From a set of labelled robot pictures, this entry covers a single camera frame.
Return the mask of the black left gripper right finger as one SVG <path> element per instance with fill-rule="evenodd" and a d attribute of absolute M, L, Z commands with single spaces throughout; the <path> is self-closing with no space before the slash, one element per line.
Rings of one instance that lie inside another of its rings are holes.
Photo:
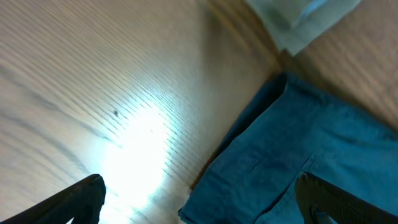
<path fill-rule="evenodd" d="M 397 216 L 309 172 L 296 180 L 295 197 L 305 224 L 397 223 Z"/>

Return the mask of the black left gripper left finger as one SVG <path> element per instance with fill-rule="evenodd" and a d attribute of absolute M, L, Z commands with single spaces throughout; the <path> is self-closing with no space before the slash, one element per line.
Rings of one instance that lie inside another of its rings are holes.
<path fill-rule="evenodd" d="M 98 224 L 106 187 L 102 176 L 92 174 L 2 224 Z"/>

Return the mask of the navy blue shorts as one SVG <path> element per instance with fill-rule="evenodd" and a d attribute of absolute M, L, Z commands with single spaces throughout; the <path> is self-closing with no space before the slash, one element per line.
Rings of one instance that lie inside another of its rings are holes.
<path fill-rule="evenodd" d="M 265 85 L 254 120 L 231 131 L 179 217 L 186 223 L 302 223 L 304 172 L 397 213 L 397 134 L 291 74 Z"/>

